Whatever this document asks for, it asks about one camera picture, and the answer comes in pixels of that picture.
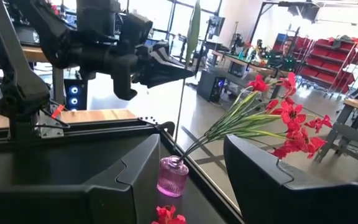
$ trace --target red shelving rack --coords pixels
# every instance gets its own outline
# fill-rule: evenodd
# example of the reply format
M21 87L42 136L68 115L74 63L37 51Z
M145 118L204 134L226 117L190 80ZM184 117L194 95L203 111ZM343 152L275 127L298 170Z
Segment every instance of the red shelving rack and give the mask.
M296 73L302 78L326 89L326 95L334 92L347 93L355 81L349 65L358 65L357 43L341 41L337 47L333 42L319 39L310 44L308 53Z

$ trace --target robotic arm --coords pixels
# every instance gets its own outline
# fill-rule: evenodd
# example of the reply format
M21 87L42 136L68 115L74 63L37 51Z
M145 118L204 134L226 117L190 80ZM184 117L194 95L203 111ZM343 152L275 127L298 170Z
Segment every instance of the robotic arm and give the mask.
M159 54L158 49L152 52L144 46L152 28L145 17L129 14L119 40L112 38L114 29L106 27L110 23L105 21L114 20L111 15L119 11L116 0L77 0L78 30L55 15L45 0L13 3L36 29L42 51L52 65L60 69L78 65L84 80L92 78L89 74L93 72L109 74L114 93L123 100L136 96L131 82L151 87L193 75L171 62L168 55Z

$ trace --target table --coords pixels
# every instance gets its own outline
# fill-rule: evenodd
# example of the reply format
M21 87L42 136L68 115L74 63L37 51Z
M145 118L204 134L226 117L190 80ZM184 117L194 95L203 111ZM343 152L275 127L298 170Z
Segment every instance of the table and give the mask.
M346 150L346 146L350 143L351 140L358 142L358 115L351 126L346 126L346 121L350 117L353 109L358 109L358 100L355 99L345 99L345 107L339 114L338 118L335 121L333 129L329 132L326 141L327 143L321 148L315 157L314 161L321 162L326 156L330 149L336 149L337 155L341 155L342 152L346 152L352 157L355 157L358 160L358 156L355 153ZM339 141L339 145L335 145L334 141L339 135L343 135Z
M232 63L236 63L236 64L239 64L242 66L249 67L249 68L255 70L256 72L263 73L265 75L275 76L276 73L278 72L278 75L283 76L283 77L288 77L288 74L289 74L289 72L286 72L286 71L281 71L281 70L277 71L277 70L274 70L271 68L260 67L260 66L254 65L252 63L246 62L245 60L241 60L241 59L235 58L231 55L228 55L228 54L225 54L222 52L217 52L215 50L212 51L212 54L214 55L213 65L216 64L216 57L222 57L225 60L228 60ZM271 99L276 98L278 93L280 92L280 89L281 89L281 85L276 85L270 98Z
M96 122L96 121L115 121L123 119L136 119L136 116L129 110L86 110L86 111L62 111L61 120L68 124ZM9 120L0 115L0 128L8 128Z
M29 62L46 62L49 63L40 47L22 47L24 55ZM64 103L64 85L63 85L63 70L52 68L52 82L53 82L53 99L63 104Z

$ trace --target computer tower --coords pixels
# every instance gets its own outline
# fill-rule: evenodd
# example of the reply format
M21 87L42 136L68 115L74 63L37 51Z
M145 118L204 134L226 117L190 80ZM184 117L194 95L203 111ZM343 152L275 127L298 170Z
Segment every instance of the computer tower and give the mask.
M208 70L203 70L198 82L197 94L206 101L219 102L225 80L226 74L220 69L209 68Z
M68 110L86 110L88 81L81 79L64 79L66 91L66 108Z

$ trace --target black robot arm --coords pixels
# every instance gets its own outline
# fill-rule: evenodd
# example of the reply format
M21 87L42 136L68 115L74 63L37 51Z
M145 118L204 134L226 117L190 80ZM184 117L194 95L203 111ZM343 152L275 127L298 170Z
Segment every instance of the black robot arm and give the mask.
M99 10L96 5L103 1L112 0L77 0L80 6L77 15ZM123 100L136 95L131 89L132 82L153 87L193 75L184 66L175 65L167 55L158 57L152 48L144 46L152 22L138 14L127 15L116 40L104 35L99 24L94 29L87 24L85 29L78 30L66 24L45 0L13 2L36 29L42 51L52 65L60 69L78 65L84 80L93 78L89 74L94 72L109 74L114 80L114 93Z

